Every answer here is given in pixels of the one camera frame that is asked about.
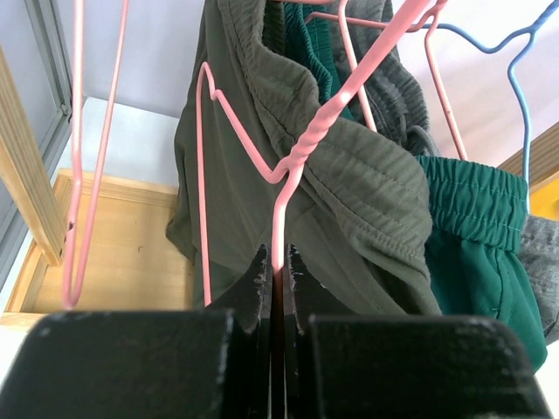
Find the pink wire hanger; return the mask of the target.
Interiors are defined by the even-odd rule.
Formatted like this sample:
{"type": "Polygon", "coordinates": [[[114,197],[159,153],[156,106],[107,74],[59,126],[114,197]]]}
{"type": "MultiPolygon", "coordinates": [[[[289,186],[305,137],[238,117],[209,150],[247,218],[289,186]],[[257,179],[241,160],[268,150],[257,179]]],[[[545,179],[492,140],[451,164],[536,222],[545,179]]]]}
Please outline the pink wire hanger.
{"type": "Polygon", "coordinates": [[[275,273],[280,272],[284,266],[286,207],[300,183],[308,156],[324,139],[342,110],[356,95],[360,97],[363,115],[368,118],[368,127],[373,127],[372,113],[363,84],[396,46],[397,41],[405,32],[422,27],[429,17],[435,18],[445,6],[445,1],[437,1],[433,6],[429,6],[426,1],[405,1],[394,17],[382,27],[381,34],[362,60],[358,61],[349,35],[346,16],[347,3],[339,2],[337,19],[351,73],[337,94],[319,108],[305,132],[292,147],[289,155],[283,158],[273,171],[275,177],[270,181],[271,183],[276,183],[283,177],[287,178],[273,210],[272,267],[275,273]]]}
{"type": "MultiPolygon", "coordinates": [[[[382,31],[388,26],[388,24],[367,20],[367,19],[360,19],[356,17],[347,17],[346,15],[347,3],[348,3],[347,1],[340,1],[337,15],[326,13],[326,12],[313,11],[305,18],[305,23],[308,24],[315,18],[320,18],[320,19],[338,23],[342,35],[343,46],[349,59],[350,69],[355,70],[357,67],[357,60],[355,57],[355,50],[349,35],[348,25],[353,24],[353,25],[358,25],[358,26],[382,31]]],[[[424,13],[424,15],[421,18],[419,18],[419,20],[416,23],[411,24],[406,29],[406,31],[417,32],[423,28],[423,26],[427,23],[427,20],[429,18],[432,19],[431,27],[427,30],[424,36],[424,52],[430,68],[431,78],[433,80],[433,84],[435,86],[438,95],[438,100],[445,114],[445,120],[449,128],[454,143],[454,147],[456,148],[459,158],[461,160],[467,160],[468,157],[467,157],[464,143],[462,141],[462,137],[459,132],[458,124],[454,117],[454,113],[450,104],[450,100],[448,99],[444,83],[441,79],[441,75],[438,69],[436,59],[431,51],[431,37],[434,31],[436,30],[436,28],[438,27],[439,14],[444,9],[446,4],[447,4],[446,1],[438,0],[428,11],[424,13]]]]}
{"type": "Polygon", "coordinates": [[[107,147],[112,126],[114,104],[120,77],[121,56],[127,28],[129,1],[124,0],[121,7],[119,38],[114,62],[112,82],[108,94],[107,107],[101,131],[99,152],[93,173],[93,186],[89,209],[83,231],[80,254],[75,255],[78,236],[78,215],[83,189],[82,137],[84,104],[84,28],[85,3],[74,3],[73,18],[73,76],[72,76],[72,193],[67,212],[67,230],[65,235],[62,302],[66,310],[72,310],[78,303],[85,279],[86,264],[93,236],[93,226],[99,200],[100,186],[107,156],[107,147]]]}
{"type": "Polygon", "coordinates": [[[197,139],[197,188],[198,188],[198,209],[199,227],[201,239],[201,258],[203,274],[204,305],[209,306],[212,302],[211,279],[210,279],[210,253],[207,224],[206,206],[206,182],[204,167],[204,122],[202,110],[202,90],[204,82],[207,82],[211,101],[217,101],[224,110],[235,134],[238,136],[241,145],[248,154],[252,164],[259,174],[271,184],[278,183],[287,173],[287,168],[279,165],[279,168],[271,170],[267,165],[252,139],[246,132],[243,124],[232,109],[228,99],[224,96],[221,89],[216,88],[214,76],[207,61],[201,64],[196,86],[196,139],[197,139]]]}

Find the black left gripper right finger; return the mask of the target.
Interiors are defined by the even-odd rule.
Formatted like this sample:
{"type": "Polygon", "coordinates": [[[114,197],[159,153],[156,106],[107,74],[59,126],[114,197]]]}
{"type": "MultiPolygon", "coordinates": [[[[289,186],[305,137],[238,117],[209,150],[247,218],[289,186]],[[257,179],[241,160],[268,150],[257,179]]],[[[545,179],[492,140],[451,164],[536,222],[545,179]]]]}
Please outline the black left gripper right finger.
{"type": "Polygon", "coordinates": [[[528,355],[503,323],[359,315],[294,246],[284,275],[288,417],[550,417],[528,355]]]}

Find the teal green shorts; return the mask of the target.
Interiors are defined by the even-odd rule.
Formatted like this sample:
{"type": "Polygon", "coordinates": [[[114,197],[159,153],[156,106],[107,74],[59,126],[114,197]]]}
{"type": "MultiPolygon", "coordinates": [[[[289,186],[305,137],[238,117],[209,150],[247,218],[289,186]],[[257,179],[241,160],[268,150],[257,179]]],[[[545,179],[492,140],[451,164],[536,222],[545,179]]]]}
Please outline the teal green shorts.
{"type": "Polygon", "coordinates": [[[374,83],[377,126],[362,130],[337,112],[304,167],[324,187],[326,207],[298,212],[293,240],[353,311],[497,319],[541,367],[545,330],[519,256],[527,185],[496,168],[397,145],[427,123],[422,94],[399,66],[405,26],[393,19],[354,63],[374,83]]]}

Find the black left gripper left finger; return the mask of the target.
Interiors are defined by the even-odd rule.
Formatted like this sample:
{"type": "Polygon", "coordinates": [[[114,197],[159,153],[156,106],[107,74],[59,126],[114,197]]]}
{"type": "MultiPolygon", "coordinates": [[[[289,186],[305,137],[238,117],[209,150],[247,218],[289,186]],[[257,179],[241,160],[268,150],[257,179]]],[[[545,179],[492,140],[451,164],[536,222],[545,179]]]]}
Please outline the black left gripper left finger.
{"type": "Polygon", "coordinates": [[[272,268],[198,311],[60,312],[28,333],[1,389],[4,418],[266,418],[272,268]]]}

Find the olive green shorts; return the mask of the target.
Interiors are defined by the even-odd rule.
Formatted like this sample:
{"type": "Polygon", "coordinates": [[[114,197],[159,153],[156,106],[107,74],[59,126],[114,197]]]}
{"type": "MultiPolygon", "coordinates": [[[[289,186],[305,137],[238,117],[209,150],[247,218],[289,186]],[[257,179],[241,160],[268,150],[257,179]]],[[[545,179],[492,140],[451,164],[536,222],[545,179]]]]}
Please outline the olive green shorts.
{"type": "MultiPolygon", "coordinates": [[[[273,1],[208,1],[196,62],[266,163],[289,154],[319,109],[312,73],[286,55],[283,7],[273,1]]],[[[259,174],[223,108],[191,86],[175,135],[179,190],[168,240],[201,263],[197,165],[204,165],[211,295],[217,298],[271,239],[279,187],[259,174]]],[[[286,211],[286,240],[341,302],[361,314],[439,314],[424,245],[428,185],[418,161],[346,119],[307,159],[286,211]]]]}

